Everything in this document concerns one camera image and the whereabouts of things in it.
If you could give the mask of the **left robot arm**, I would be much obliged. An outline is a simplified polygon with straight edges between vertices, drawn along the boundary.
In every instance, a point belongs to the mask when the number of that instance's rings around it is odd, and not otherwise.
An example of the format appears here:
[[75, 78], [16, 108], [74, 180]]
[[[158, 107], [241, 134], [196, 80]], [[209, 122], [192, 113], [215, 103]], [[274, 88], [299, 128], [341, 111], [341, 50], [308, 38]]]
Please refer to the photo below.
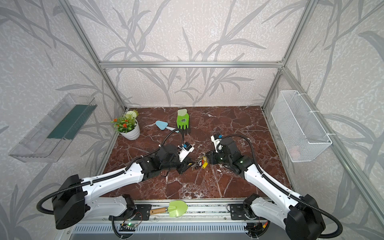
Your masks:
[[189, 156], [194, 149], [186, 141], [178, 147], [162, 142], [158, 149], [137, 157], [119, 170], [83, 179], [78, 175], [70, 176], [57, 191], [39, 200], [36, 208], [42, 214], [53, 215], [58, 230], [74, 226], [85, 218], [130, 217], [135, 207], [130, 197], [113, 199], [104, 195], [156, 178], [163, 171], [176, 170], [183, 174], [194, 164]]

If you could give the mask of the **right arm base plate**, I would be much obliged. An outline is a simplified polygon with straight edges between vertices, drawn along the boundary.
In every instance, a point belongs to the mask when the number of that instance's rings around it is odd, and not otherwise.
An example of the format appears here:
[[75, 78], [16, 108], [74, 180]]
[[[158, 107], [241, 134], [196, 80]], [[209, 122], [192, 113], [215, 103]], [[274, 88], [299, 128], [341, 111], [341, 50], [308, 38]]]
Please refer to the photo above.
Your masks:
[[231, 215], [232, 221], [267, 221], [265, 218], [261, 217], [248, 217], [244, 210], [243, 204], [228, 204], [227, 210]]

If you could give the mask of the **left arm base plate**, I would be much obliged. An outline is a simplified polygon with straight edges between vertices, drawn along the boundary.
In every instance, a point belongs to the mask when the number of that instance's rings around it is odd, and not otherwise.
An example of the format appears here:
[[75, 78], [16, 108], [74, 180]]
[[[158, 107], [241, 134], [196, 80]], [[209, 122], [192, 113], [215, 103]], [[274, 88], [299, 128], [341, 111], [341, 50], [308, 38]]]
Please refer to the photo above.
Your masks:
[[131, 215], [125, 220], [128, 221], [148, 221], [150, 219], [150, 211], [152, 205], [150, 204], [139, 204], [136, 205], [136, 209], [132, 211]]

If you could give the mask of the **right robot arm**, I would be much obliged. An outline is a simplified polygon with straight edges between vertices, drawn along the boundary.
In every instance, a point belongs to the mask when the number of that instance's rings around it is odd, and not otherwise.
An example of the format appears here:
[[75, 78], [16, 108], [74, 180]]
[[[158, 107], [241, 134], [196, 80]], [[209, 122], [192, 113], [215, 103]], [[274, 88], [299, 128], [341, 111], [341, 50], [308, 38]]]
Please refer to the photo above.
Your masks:
[[342, 223], [321, 209], [311, 195], [300, 195], [264, 171], [257, 162], [254, 148], [251, 148], [251, 157], [243, 155], [234, 137], [234, 134], [211, 136], [214, 150], [206, 156], [210, 164], [223, 165], [270, 198], [269, 201], [256, 195], [247, 198], [251, 218], [271, 221], [284, 229], [291, 240], [333, 239], [343, 233]]

